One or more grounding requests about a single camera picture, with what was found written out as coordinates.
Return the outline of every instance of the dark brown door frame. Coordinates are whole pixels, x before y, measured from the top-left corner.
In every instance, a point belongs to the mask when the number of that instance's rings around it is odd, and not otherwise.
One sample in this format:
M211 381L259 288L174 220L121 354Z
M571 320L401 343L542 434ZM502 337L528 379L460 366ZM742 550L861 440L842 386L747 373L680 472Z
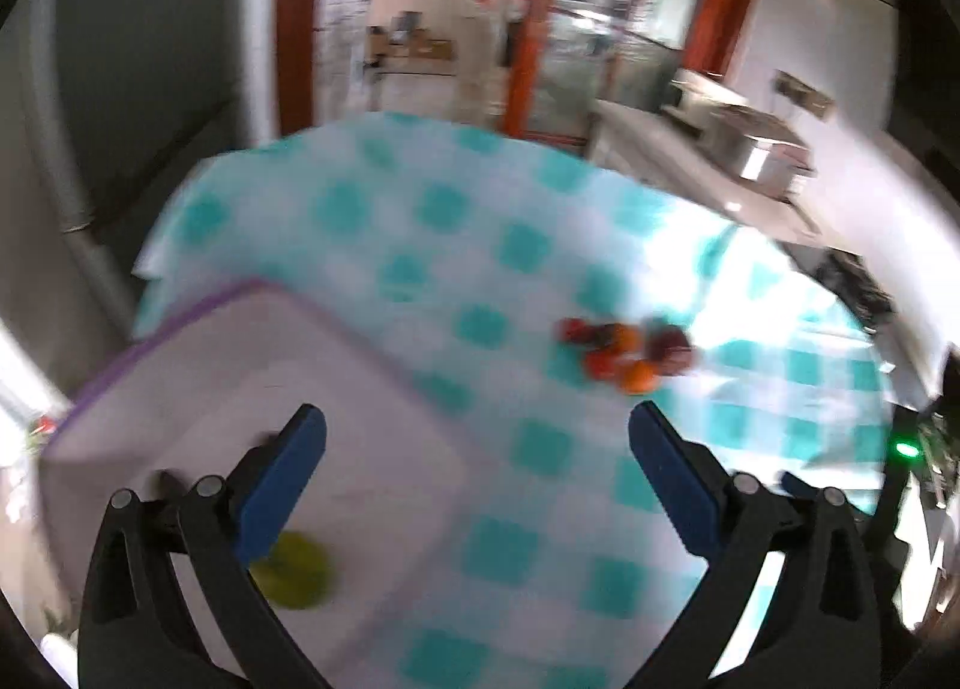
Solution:
M314 124L316 5L317 0L277 0L277 110L282 136Z

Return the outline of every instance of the kitchen counter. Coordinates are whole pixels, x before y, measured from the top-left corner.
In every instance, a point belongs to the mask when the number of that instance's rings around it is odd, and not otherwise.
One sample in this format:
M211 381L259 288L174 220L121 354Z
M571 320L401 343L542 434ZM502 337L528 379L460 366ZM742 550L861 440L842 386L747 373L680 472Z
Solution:
M809 209L768 198L728 177L669 118L608 101L594 102L593 111L601 128L587 152L592 163L702 203L781 242L848 249Z

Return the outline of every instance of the pile of fruit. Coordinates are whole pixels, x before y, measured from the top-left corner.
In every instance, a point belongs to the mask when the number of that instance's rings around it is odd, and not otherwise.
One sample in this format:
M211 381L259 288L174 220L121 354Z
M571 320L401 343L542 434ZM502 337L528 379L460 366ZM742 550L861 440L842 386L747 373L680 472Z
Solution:
M627 394L649 394L661 378L682 375L693 366L693 345L683 329L651 324L642 331L625 323L590 324L565 318L557 326L560 342L583 349L581 365L593 381L615 382Z

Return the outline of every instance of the stainless steel pot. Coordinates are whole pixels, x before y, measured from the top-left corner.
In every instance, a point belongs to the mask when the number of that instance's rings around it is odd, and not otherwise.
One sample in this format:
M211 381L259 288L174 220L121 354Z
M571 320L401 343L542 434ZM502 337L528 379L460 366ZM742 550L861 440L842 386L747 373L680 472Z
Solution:
M773 115L750 107L717 107L699 146L724 172L772 199L796 197L816 176L805 141Z

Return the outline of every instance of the blue gripper pad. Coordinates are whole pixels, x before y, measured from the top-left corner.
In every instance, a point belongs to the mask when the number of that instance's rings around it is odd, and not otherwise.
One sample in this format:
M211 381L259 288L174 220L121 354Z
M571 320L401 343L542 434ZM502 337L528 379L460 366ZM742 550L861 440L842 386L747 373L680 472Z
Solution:
M280 449L263 470L235 520L233 553L248 566L264 558L280 537L296 501L326 450L326 419L315 406L303 405L275 442Z
M693 451L697 446L680 439L653 402L642 402L634 408L628 432L630 450L653 486L683 546L694 556L712 560L721 548L721 502L717 499L721 495L710 486L710 483L717 482L716 476L713 481L704 481L685 454L685 447ZM701 448L712 458L706 448ZM726 477L719 462L712 461Z

